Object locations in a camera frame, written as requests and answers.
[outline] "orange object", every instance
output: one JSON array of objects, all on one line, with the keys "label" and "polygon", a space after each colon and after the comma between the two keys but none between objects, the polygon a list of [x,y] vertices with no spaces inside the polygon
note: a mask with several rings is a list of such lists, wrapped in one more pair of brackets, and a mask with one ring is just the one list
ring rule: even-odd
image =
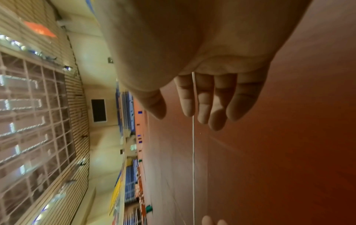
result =
[{"label": "orange object", "polygon": [[54,33],[52,33],[48,28],[46,28],[42,24],[32,23],[27,21],[24,21],[24,24],[26,24],[27,27],[29,27],[31,30],[33,30],[38,34],[46,35],[49,37],[57,37]]}]

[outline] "finger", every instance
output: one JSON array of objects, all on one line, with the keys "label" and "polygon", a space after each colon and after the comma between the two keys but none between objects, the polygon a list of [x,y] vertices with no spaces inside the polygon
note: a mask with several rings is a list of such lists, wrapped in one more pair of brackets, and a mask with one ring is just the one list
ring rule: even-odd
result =
[{"label": "finger", "polygon": [[227,225],[227,222],[223,219],[219,220],[218,225]]},{"label": "finger", "polygon": [[234,95],[236,78],[236,74],[214,76],[215,92],[209,118],[212,130],[221,130],[226,123],[226,108]]},{"label": "finger", "polygon": [[261,69],[237,75],[235,94],[226,109],[227,117],[236,121],[243,117],[256,103],[266,81],[269,65]]},{"label": "finger", "polygon": [[201,221],[202,225],[215,225],[214,221],[211,219],[210,216],[204,216],[202,221]]},{"label": "finger", "polygon": [[195,86],[198,95],[198,121],[206,124],[209,121],[214,96],[214,77],[195,73]]},{"label": "finger", "polygon": [[183,113],[189,117],[193,116],[195,113],[195,96],[192,75],[177,76],[174,78],[174,82],[177,86]]},{"label": "finger", "polygon": [[167,113],[166,102],[160,90],[152,92],[130,91],[131,94],[140,102],[142,107],[150,112],[157,119],[163,119]]}]

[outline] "human hand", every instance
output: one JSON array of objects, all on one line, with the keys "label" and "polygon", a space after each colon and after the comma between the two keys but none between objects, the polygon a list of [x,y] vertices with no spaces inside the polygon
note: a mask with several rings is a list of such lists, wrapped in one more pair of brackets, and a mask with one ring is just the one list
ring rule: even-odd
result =
[{"label": "human hand", "polygon": [[[255,104],[274,55],[311,0],[101,0],[95,13],[118,79],[156,118],[173,79],[183,112],[213,130]],[[191,73],[195,73],[195,83]]]},{"label": "human hand", "polygon": [[[210,216],[204,216],[203,220],[201,221],[202,225],[215,225],[214,221]],[[227,225],[224,220],[220,220],[216,225]]]}]

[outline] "black screen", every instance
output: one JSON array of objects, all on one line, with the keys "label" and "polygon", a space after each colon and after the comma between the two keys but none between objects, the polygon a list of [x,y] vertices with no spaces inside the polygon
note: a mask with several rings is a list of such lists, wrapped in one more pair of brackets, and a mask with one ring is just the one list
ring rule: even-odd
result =
[{"label": "black screen", "polygon": [[93,110],[94,122],[106,121],[104,99],[92,99],[92,110]]}]

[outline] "red floor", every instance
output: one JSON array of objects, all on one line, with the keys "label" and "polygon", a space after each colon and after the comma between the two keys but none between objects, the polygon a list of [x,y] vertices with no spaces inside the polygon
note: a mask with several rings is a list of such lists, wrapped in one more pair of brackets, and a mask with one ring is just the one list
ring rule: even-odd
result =
[{"label": "red floor", "polygon": [[[355,11],[314,1],[253,110],[220,132],[194,122],[195,224],[356,224]],[[140,124],[151,225],[192,225],[192,119],[163,92],[167,118]]]}]

